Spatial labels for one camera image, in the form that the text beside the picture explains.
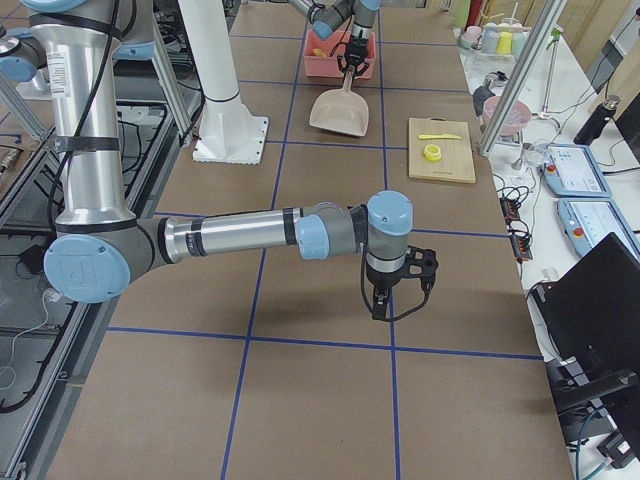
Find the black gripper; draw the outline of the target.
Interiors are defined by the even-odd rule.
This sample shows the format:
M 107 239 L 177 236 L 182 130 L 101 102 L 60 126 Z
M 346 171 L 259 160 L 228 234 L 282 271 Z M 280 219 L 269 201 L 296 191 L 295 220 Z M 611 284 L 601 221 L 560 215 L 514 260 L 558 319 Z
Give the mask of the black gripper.
M 382 260 L 370 252 L 365 254 L 365 274 L 373 286 L 372 312 L 374 320 L 390 321 L 387 314 L 391 290 L 403 279 L 418 279 L 421 289 L 430 293 L 436 281 L 439 264 L 436 252 L 409 245 L 403 255 Z
M 351 29 L 345 55 L 337 56 L 338 69 L 342 74 L 348 72 L 350 63 L 361 63 L 356 67 L 356 77 L 371 78 L 370 63 L 366 60 L 370 34 L 370 27 L 353 27 Z

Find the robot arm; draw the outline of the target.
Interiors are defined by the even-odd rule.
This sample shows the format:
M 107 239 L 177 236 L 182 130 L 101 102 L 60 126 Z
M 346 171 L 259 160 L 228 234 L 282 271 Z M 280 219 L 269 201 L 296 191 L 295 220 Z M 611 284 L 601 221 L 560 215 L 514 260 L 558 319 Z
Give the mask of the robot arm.
M 369 69 L 368 42 L 380 9 L 379 0 L 339 0 L 331 6 L 316 1 L 291 0 L 289 4 L 307 17 L 321 40 L 327 40 L 345 22 L 352 20 L 345 53 L 338 56 L 338 69 L 342 74 L 351 70 L 354 79 L 364 76 Z
M 436 253 L 408 245 L 413 205 L 384 190 L 366 205 L 331 202 L 179 221 L 139 220 L 125 202 L 113 60 L 152 59 L 160 53 L 152 1 L 20 1 L 29 9 L 30 35 L 40 44 L 29 80 L 46 61 L 60 164 L 47 206 L 57 238 L 44 254 L 53 287 L 81 303 L 119 296 L 133 281 L 183 258 L 297 245 L 306 260 L 362 254 L 361 295 L 372 318 L 394 322 L 422 309 L 436 280 Z M 179 1 L 204 97 L 194 159 L 258 164 L 268 118 L 243 104 L 221 1 Z M 328 11 L 313 1 L 290 1 L 325 39 L 353 18 L 357 42 L 347 53 L 364 59 L 380 1 L 338 1 Z M 52 217 L 62 180 L 64 209 Z M 386 317 L 392 289 L 417 278 L 416 307 Z

